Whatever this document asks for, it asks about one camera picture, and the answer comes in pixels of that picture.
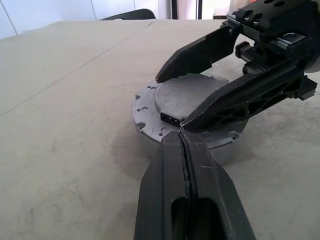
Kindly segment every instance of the beige table surface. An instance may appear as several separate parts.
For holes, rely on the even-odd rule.
[[[131,100],[220,23],[59,22],[0,40],[0,240],[133,239],[150,160]],[[242,65],[208,72],[234,79]],[[319,92],[249,121],[225,169],[257,239],[320,239],[319,138]]]

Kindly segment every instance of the chair backrest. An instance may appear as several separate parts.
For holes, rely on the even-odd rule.
[[[125,13],[121,13],[118,15],[110,16],[107,18],[102,19],[104,20],[115,20],[115,19],[122,19],[122,20],[145,20],[145,19],[155,19],[155,14],[149,9],[139,9],[134,11],[128,11]]]

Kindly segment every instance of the white wall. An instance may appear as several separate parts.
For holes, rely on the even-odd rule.
[[[150,9],[157,19],[167,19],[170,1],[0,0],[0,39],[58,21],[95,21],[135,9]]]

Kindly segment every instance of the table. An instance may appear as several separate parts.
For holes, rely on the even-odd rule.
[[[150,159],[131,101],[220,24],[58,22],[0,40],[0,239],[133,239]],[[232,55],[206,73],[234,79],[243,64]],[[319,95],[253,117],[225,166],[259,240],[319,239]]]

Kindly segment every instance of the metal base plate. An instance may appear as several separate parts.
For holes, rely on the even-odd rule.
[[[187,74],[164,83],[152,81],[132,102],[132,116],[143,148],[152,156],[166,134],[180,128],[160,119],[160,113],[183,120],[211,93],[227,84],[221,77]],[[236,122],[215,131],[200,132],[209,151],[222,164],[230,160],[234,143],[247,121]]]

